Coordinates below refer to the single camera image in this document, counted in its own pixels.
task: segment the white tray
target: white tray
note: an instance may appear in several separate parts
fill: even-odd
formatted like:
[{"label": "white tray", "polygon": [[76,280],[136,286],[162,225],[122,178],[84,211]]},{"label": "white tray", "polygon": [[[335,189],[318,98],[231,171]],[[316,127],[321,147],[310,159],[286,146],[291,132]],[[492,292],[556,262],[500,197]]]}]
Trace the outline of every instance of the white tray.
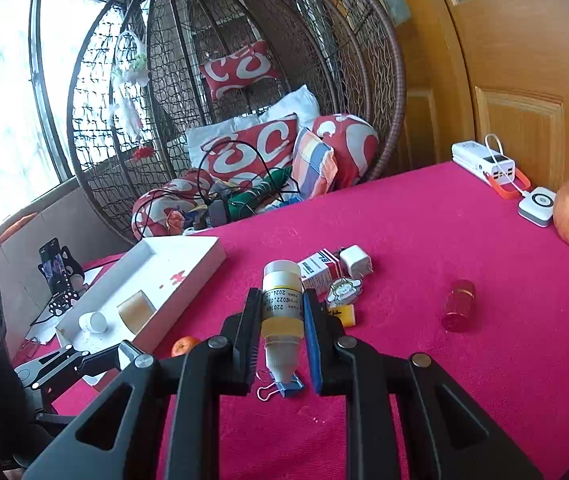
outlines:
[{"label": "white tray", "polygon": [[[128,339],[151,353],[224,258],[224,249],[216,237],[143,238],[56,325],[60,346],[72,344],[76,350],[95,353]],[[145,293],[155,313],[134,335],[120,318],[117,306],[139,290]],[[97,310],[106,317],[108,329],[102,334],[84,332],[78,319]],[[85,376],[84,380],[101,390],[114,375]]]}]

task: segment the striped pillow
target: striped pillow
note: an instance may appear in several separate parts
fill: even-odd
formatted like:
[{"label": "striped pillow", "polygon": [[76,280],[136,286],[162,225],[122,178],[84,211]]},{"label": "striped pillow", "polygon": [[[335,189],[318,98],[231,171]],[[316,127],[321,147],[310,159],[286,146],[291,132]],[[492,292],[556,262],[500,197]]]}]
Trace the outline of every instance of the striped pillow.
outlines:
[{"label": "striped pillow", "polygon": [[304,130],[293,153],[292,177],[303,200],[328,193],[337,174],[333,148],[310,130]]}]

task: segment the tile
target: tile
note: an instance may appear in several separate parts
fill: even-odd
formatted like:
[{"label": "tile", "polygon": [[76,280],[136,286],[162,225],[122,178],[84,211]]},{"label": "tile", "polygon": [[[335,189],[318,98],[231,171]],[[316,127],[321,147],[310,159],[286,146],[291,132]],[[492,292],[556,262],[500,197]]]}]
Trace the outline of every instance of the tile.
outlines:
[{"label": "tile", "polygon": [[0,246],[12,267],[14,276],[41,308],[46,307],[51,299],[51,292],[45,278],[38,270],[40,264],[38,249],[54,236],[42,215],[38,215]]},{"label": "tile", "polygon": [[38,317],[38,307],[24,285],[18,281],[7,257],[0,249],[0,294],[2,311],[7,320],[7,347],[13,357],[29,331],[29,324]]},{"label": "tile", "polygon": [[58,238],[60,246],[69,246],[80,265],[131,248],[93,211],[82,189],[76,189],[61,198],[40,216],[50,232]]}]

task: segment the red stain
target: red stain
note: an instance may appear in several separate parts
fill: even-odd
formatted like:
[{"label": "red stain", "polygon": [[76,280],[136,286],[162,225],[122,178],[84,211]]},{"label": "red stain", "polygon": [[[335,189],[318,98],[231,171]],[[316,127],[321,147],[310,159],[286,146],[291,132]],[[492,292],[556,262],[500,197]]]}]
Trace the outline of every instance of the red stain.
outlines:
[{"label": "red stain", "polygon": [[171,285],[177,285],[178,283],[184,282],[186,276],[184,275],[184,270],[181,270],[177,274],[171,276]]}]

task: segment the yellow eraser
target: yellow eraser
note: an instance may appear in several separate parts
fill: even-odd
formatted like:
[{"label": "yellow eraser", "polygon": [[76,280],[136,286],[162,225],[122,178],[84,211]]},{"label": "yellow eraser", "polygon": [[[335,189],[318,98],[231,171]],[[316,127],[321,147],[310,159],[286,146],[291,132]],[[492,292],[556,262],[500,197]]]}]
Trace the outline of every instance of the yellow eraser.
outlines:
[{"label": "yellow eraser", "polygon": [[331,316],[337,317],[342,321],[342,326],[347,328],[349,326],[355,326],[355,310],[353,305],[340,305],[340,306],[330,306],[327,308],[327,312]]}]

